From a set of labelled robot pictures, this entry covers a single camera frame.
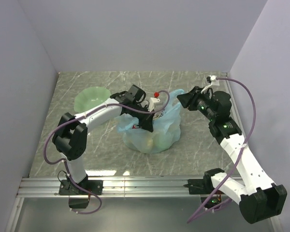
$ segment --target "metal bracket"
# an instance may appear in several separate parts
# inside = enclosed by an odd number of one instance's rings
[[[189,179],[188,184],[184,185],[184,187],[189,189],[189,195],[210,194],[205,188],[203,179]]]
[[[86,188],[96,195],[102,194],[103,181],[102,180],[88,180],[86,181]],[[59,188],[59,195],[75,196],[88,195],[82,190],[75,187],[70,181],[62,180]],[[89,204],[90,196],[88,198],[69,198],[69,207],[71,209],[86,209]]]
[[[96,195],[102,194],[103,181],[102,180],[88,180],[86,182],[87,189]],[[70,181],[62,180],[59,188],[59,195],[61,196],[75,196],[75,195],[88,195],[76,188]]]

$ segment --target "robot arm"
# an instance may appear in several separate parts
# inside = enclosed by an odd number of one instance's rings
[[[157,98],[151,98],[148,106],[142,106],[141,102],[145,97],[146,93],[133,85],[128,91],[113,94],[104,103],[93,109],[74,116],[66,113],[61,117],[59,125],[85,116],[85,118],[58,130],[52,140],[61,156],[67,160],[67,165],[75,183],[86,188],[88,176],[84,169],[82,154],[86,149],[87,134],[97,126],[121,114],[130,114],[139,119],[140,128],[149,132],[153,131],[152,120],[154,114],[142,114],[119,105],[112,105],[121,104],[135,110],[149,112],[152,109],[148,107],[153,108],[155,104],[160,103],[160,100]]]
[[[219,85],[215,76],[209,76],[207,81],[211,85]],[[234,163],[244,146],[242,157],[236,166],[244,185],[229,177],[219,190],[239,204],[245,220],[255,223],[279,215],[287,191],[283,185],[275,184],[259,165],[249,147],[244,144],[245,138],[240,128],[230,117],[230,95],[223,91],[213,92],[207,86],[194,87],[189,93],[178,95],[177,98],[184,108],[200,111],[210,121],[209,130],[212,136]],[[222,169],[209,170],[204,174],[204,187],[213,191],[226,176]]]

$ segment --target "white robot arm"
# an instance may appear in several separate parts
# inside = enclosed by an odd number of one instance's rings
[[[111,103],[119,104],[118,101],[111,98],[107,99],[103,104],[111,104]],[[76,114],[74,117],[79,118],[81,116],[87,115],[89,112],[93,111],[94,109],[99,108],[101,105],[98,105],[95,108],[85,111],[83,113]],[[85,125],[87,127],[87,133],[90,133],[97,126],[103,124],[104,122],[112,118],[115,118],[121,115],[121,111],[122,111],[122,107],[117,106],[117,105],[104,107],[98,110],[96,113],[93,113],[89,117],[79,120],[79,123],[82,125]],[[80,183],[82,180],[84,180],[87,177],[87,174],[84,168],[84,163],[83,163],[83,156],[80,156],[76,159],[71,159],[71,158],[69,159],[69,157],[67,157],[64,153],[61,152],[60,154],[63,158],[67,160],[70,173],[76,183]]]
[[[214,76],[209,76],[207,81],[209,83],[217,82]],[[221,185],[218,190],[239,204],[244,219],[249,223],[279,215],[287,191],[283,185],[277,186],[265,173],[249,147],[244,144],[245,138],[240,128],[230,117],[232,106],[230,95],[223,91],[213,92],[207,86],[205,88],[194,87],[189,93],[178,95],[177,98],[184,108],[190,111],[200,111],[209,119],[211,134],[228,153],[233,163],[238,161],[240,150],[243,149],[236,168],[244,185],[230,177],[222,183],[227,174],[217,168],[205,172],[203,181],[198,187],[204,188],[206,193],[212,194],[212,191]],[[221,198],[218,201],[207,202],[205,207],[212,208],[215,204],[221,203]]]

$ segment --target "white wall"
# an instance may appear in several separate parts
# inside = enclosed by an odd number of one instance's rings
[[[268,0],[231,77],[246,83],[255,97],[257,124],[250,146],[268,174],[287,189],[280,218],[290,232],[290,0]],[[233,89],[248,131],[251,103],[241,87]]]
[[[27,176],[56,71],[16,0],[0,0],[0,232]]]
[[[19,0],[58,71],[230,71],[266,0]]]

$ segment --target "light blue plastic bag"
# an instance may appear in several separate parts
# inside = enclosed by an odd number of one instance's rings
[[[173,105],[177,95],[183,94],[183,89],[177,89],[170,93],[170,101],[162,112],[159,112],[153,120],[153,132],[139,128],[133,128],[139,123],[139,119],[131,115],[117,117],[117,131],[123,133],[123,142],[130,149],[146,154],[164,151],[180,138],[180,109],[178,102]]]

